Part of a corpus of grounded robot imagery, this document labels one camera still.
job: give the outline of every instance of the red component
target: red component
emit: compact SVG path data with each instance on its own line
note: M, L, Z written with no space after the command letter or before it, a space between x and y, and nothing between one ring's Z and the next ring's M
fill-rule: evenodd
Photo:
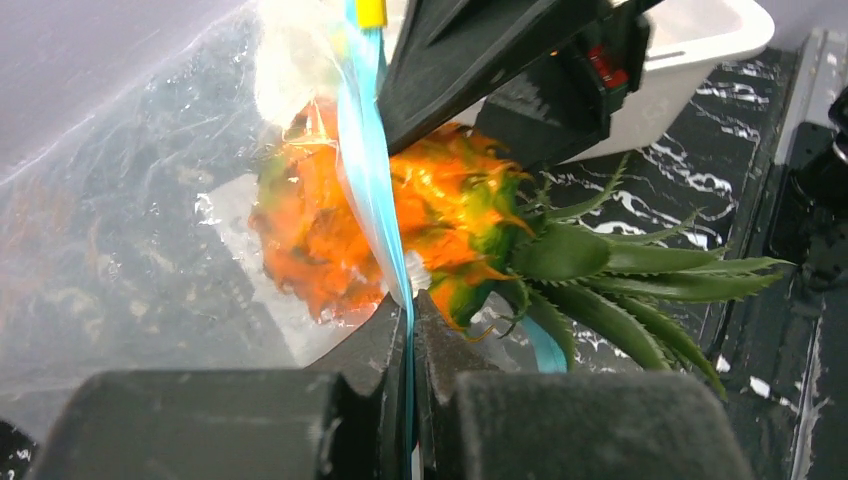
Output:
M610 67L610 62L604 53L603 45L598 45L589 50L589 61L592 62L598 75L601 76L605 87L610 89L617 88L627 83L627 73L624 70L620 68L613 70Z

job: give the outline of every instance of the blue strip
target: blue strip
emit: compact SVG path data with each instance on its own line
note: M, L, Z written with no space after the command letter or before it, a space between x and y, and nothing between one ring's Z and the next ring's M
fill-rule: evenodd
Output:
M357 25L355 0L347 0L345 15ZM339 90L339 144L345 174L353 196L353 207L368 236L374 254L382 259L387 280L394 277L398 292L392 292L406 310L406 478L412 476L411 453L415 447L415 356L413 331L415 310L412 286L406 271L403 246L392 193L388 146L383 120L377 108L377 93L386 70L382 29L362 31L360 39L347 42L346 58L341 61L343 85Z
M548 335L548 332L542 329L530 317L524 317L521 321L524 331L530 337L530 343L533 344L533 350L536 352L536 365L542 373L565 373L568 371L568 362L565 360L565 354L562 349Z

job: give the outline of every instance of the yellow zipper slider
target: yellow zipper slider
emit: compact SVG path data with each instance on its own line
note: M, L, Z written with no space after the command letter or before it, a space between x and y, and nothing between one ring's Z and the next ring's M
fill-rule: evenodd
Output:
M356 0L359 28L384 28L388 24L386 0Z

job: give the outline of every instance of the plastic bag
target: plastic bag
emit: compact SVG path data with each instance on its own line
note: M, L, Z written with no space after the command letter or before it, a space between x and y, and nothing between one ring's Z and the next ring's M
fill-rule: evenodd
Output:
M0 173L0 417L43 440L97 372L302 367L368 318L343 306L316 322L269 278L248 225L283 130L336 94L331 37L316 25L341 19L341 3L245 5L37 161ZM388 7L390 57L405 2ZM503 308L494 300L472 331L505 332ZM474 346L534 368L520 328Z

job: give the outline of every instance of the clear plastic bag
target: clear plastic bag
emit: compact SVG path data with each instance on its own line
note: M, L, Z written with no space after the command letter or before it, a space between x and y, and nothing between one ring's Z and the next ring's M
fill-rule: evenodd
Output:
M405 2L388 6L390 57ZM385 291L373 275L359 292L368 301L336 295L323 313L303 299L328 284L275 284L254 210L269 156L308 150L304 138L284 146L283 132L336 94L342 18L339 0L247 4L0 174L0 417L43 440L97 372L302 367L368 318ZM532 368L520 329L475 345L506 369Z

